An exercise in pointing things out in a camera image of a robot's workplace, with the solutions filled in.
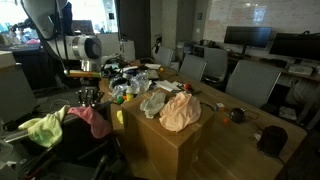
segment window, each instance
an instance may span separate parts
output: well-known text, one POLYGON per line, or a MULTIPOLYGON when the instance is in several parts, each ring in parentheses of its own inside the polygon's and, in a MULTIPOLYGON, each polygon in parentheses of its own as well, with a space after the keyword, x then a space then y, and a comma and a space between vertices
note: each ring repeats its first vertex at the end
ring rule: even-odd
MULTIPOLYGON (((95 33, 118 32, 115 0, 69 0, 74 20, 91 20, 95 33)), ((19 0, 0 0, 0 33, 27 19, 19 0)))
POLYGON ((115 0, 69 0, 73 20, 91 20, 93 30, 99 33, 118 32, 115 0))

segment monitor screen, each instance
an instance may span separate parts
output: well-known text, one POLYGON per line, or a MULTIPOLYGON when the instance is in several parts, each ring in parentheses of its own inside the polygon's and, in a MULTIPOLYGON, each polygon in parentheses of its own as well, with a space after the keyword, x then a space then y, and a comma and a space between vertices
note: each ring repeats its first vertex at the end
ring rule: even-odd
POLYGON ((271 27, 228 26, 224 43, 264 48, 267 46, 271 27))
POLYGON ((277 33, 270 54, 320 60, 320 34, 277 33))

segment green cloth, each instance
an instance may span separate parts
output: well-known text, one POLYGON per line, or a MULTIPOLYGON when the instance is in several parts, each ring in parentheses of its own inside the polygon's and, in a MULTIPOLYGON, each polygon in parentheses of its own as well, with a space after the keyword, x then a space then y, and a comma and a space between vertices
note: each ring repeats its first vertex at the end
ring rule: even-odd
POLYGON ((64 106, 53 114, 44 118, 34 118, 19 126, 20 130, 28 129, 32 141, 44 147, 58 144, 62 139, 61 122, 68 112, 69 106, 64 106))

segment fabric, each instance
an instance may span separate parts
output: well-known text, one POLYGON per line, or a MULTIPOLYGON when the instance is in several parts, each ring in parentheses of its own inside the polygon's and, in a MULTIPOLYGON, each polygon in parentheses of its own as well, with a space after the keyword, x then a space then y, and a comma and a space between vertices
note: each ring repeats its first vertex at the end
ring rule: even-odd
POLYGON ((28 129, 30 139, 44 147, 51 147, 58 144, 62 139, 61 122, 68 111, 69 106, 64 106, 53 114, 47 114, 44 118, 34 118, 18 128, 28 129))
POLYGON ((166 94, 160 91, 152 93, 152 96, 143 100, 140 104, 140 109, 145 111, 145 115, 149 119, 153 119, 164 106, 166 94))
POLYGON ((81 119, 91 125, 91 134, 96 139, 101 139, 111 132, 111 125, 108 121, 92 107, 73 107, 68 114, 78 115, 81 119))
POLYGON ((122 111, 119 110, 117 111, 117 118, 118 118, 118 121, 123 124, 123 115, 122 115, 122 111))
POLYGON ((179 132, 188 124, 198 121, 200 115, 199 100, 191 94, 180 92, 162 108, 159 120, 164 128, 179 132))

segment office chair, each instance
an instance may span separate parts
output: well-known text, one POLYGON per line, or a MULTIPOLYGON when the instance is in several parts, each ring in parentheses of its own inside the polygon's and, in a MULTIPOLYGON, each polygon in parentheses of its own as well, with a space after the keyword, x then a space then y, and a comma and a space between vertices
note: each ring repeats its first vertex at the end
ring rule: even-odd
POLYGON ((274 66, 241 60, 229 78, 226 93, 261 108, 267 103, 281 71, 274 66))
POLYGON ((204 60, 207 62, 202 81, 209 86, 225 91, 228 70, 228 52, 224 49, 206 48, 204 60))
POLYGON ((206 64, 202 58, 187 54, 181 65, 180 73, 201 81, 206 64))
POLYGON ((165 67, 170 67, 171 61, 174 60, 174 51, 172 49, 160 46, 155 60, 156 63, 159 63, 165 67))

